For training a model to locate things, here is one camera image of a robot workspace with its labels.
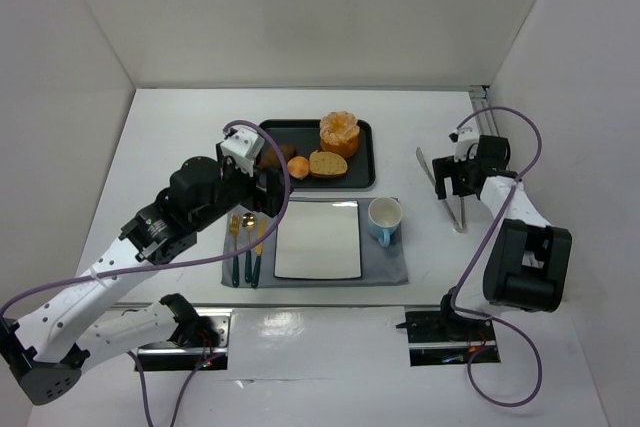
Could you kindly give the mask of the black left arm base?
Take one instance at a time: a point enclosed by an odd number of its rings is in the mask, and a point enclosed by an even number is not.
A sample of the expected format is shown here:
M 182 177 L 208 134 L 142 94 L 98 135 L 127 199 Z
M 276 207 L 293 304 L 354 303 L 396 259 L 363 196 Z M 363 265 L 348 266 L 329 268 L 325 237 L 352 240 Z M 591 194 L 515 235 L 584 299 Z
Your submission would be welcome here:
M 178 319 L 178 327 L 168 340 L 137 350 L 143 371 L 191 371 L 197 365 L 202 371 L 228 368 L 230 311 L 196 309 L 180 294 L 166 295 L 160 303 Z

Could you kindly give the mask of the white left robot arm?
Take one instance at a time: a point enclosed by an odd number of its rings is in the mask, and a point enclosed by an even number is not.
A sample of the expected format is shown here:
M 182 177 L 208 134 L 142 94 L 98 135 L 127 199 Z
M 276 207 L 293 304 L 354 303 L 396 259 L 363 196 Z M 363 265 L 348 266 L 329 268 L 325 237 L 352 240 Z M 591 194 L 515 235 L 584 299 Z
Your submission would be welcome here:
M 1 355 L 34 405 L 56 400 L 93 367 L 146 344 L 212 347 L 211 322 L 177 293 L 119 319 L 99 319 L 235 207 L 282 219 L 292 191 L 286 168 L 243 168 L 244 160 L 224 153 L 188 159 L 82 276 L 36 311 L 1 320 Z

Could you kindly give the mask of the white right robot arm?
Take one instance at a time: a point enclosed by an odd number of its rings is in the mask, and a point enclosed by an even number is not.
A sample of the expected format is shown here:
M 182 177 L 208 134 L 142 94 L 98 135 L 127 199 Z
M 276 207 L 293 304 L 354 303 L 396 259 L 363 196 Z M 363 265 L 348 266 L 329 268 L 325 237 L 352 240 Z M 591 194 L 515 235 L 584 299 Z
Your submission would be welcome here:
M 554 312 L 562 301 L 572 248 L 571 233 L 553 226 L 534 207 L 522 175 L 508 169 L 511 147 L 504 137 L 460 129 L 451 135 L 455 153 L 426 160 L 416 157 L 438 200 L 449 194 L 474 196 L 493 216 L 493 244 L 482 277 L 491 306 L 524 312 Z

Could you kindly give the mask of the small round orange bun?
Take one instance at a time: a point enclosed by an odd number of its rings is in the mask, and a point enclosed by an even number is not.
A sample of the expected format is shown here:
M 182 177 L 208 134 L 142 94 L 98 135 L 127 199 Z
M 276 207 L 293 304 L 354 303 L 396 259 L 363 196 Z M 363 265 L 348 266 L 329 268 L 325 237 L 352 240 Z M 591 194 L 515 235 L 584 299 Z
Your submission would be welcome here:
M 304 180 L 310 173 L 310 162 L 303 156 L 295 156 L 287 163 L 289 175 L 297 180 Z

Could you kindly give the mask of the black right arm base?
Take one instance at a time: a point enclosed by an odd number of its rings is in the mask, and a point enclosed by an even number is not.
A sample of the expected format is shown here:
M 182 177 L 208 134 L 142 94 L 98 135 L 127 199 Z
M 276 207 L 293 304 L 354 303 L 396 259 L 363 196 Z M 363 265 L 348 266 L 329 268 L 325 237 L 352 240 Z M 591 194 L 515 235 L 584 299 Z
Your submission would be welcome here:
M 407 311 L 396 325 L 408 341 L 412 367 L 500 363 L 493 325 L 489 321 L 446 317 L 435 310 Z

